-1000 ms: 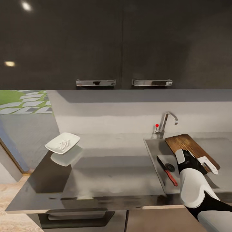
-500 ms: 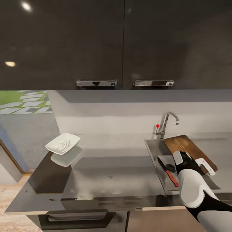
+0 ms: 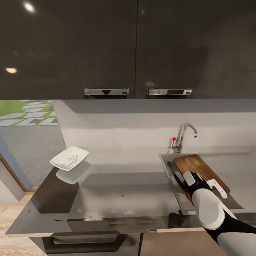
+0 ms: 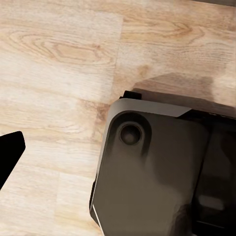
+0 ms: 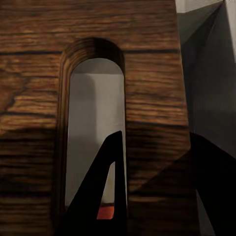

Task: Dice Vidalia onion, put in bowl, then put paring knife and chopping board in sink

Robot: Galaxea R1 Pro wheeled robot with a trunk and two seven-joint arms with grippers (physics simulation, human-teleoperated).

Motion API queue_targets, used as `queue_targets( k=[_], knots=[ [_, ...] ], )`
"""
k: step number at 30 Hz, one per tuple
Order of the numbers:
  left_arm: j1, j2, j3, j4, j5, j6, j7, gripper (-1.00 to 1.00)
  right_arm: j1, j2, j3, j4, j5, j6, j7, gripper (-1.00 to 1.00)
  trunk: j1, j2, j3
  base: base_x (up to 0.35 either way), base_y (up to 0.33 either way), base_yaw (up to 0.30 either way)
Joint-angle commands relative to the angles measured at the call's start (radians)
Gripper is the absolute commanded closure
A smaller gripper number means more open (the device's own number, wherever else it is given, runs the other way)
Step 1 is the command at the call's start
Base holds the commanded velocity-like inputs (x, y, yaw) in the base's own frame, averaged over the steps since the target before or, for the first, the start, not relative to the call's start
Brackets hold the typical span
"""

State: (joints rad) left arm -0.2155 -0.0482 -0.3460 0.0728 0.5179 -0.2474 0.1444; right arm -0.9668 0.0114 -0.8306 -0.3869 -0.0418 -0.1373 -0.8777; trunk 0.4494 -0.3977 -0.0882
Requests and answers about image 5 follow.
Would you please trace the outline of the cutting board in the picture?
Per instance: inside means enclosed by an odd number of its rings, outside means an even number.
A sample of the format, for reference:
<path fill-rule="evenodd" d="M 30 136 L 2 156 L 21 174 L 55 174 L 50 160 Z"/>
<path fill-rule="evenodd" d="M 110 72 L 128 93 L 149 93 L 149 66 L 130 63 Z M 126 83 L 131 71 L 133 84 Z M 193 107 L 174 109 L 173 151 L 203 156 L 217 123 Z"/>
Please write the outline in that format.
<path fill-rule="evenodd" d="M 54 236 L 70 76 L 124 74 L 128 236 L 201 236 L 176 0 L 0 0 L 0 236 Z"/>

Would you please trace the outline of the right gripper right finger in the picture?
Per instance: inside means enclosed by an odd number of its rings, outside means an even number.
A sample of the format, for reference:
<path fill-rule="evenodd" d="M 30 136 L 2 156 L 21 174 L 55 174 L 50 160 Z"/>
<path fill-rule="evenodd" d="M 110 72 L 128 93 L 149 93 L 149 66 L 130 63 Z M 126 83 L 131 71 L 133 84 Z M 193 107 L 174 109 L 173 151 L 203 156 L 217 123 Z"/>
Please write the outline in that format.
<path fill-rule="evenodd" d="M 236 236 L 236 159 L 190 132 L 195 187 L 216 236 Z"/>

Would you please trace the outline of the parer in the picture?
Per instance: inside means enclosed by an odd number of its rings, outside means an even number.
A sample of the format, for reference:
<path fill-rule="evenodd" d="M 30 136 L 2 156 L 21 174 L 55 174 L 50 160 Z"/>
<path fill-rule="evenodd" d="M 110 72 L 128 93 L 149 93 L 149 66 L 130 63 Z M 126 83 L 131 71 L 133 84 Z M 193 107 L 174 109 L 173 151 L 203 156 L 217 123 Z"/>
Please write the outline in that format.
<path fill-rule="evenodd" d="M 115 206 L 100 206 L 97 219 L 112 219 Z"/>

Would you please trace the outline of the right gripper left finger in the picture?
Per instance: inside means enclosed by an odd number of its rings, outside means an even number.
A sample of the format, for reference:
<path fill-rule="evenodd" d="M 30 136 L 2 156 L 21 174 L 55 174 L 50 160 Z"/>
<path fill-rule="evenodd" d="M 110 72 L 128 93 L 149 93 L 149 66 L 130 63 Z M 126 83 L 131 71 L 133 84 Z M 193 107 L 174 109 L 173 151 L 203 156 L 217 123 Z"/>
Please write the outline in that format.
<path fill-rule="evenodd" d="M 97 219 L 114 161 L 114 217 Z M 126 205 L 122 131 L 118 131 L 105 139 L 54 236 L 128 236 Z"/>

